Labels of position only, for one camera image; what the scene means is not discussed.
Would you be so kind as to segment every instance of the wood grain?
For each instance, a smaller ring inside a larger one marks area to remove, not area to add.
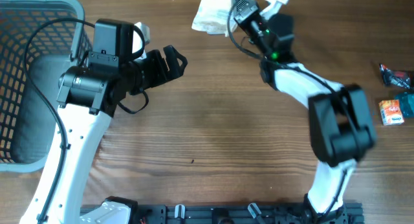
[[[228,38],[191,29],[200,0],[79,1],[88,21],[142,21],[151,27],[148,50],[172,44],[189,61],[182,78],[148,91],[145,111],[115,113],[84,204],[107,196],[168,205],[303,199],[316,166],[307,110],[263,84],[258,62]],[[360,84],[368,95],[378,144],[346,200],[363,203],[367,223],[414,223],[414,121],[382,125],[378,102],[402,90],[383,87],[376,66],[413,70],[412,0],[290,0],[282,12],[295,18],[294,52],[308,69]],[[124,104],[142,102],[127,97]],[[40,173],[0,176],[0,223],[17,223]]]

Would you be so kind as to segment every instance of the white tissue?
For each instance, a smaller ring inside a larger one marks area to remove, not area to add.
[[[227,36],[227,17],[231,7],[232,0],[201,0],[192,29]],[[233,32],[236,28],[236,22],[231,18],[230,29]]]

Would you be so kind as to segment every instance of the green led light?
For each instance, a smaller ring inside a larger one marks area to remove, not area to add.
[[[272,58],[272,60],[276,60],[278,57],[279,57],[279,53],[277,53],[277,52],[273,52],[273,53],[270,55],[270,58]]]

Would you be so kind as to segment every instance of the gray plastic basket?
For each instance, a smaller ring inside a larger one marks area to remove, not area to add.
[[[45,165],[56,123],[27,84],[21,59],[31,33],[60,17],[84,20],[85,13],[77,0],[0,0],[0,172]],[[90,48],[80,23],[55,23],[33,39],[29,73],[55,108],[59,77]]]

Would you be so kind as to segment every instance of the candy wrapper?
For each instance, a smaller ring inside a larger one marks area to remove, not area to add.
[[[380,64],[380,72],[382,80],[386,86],[393,84],[405,89],[414,90],[414,72],[392,71],[391,69],[388,69],[384,64]]]
[[[402,117],[400,102],[398,100],[385,100],[379,103],[382,123],[385,126],[402,124],[404,118]]]

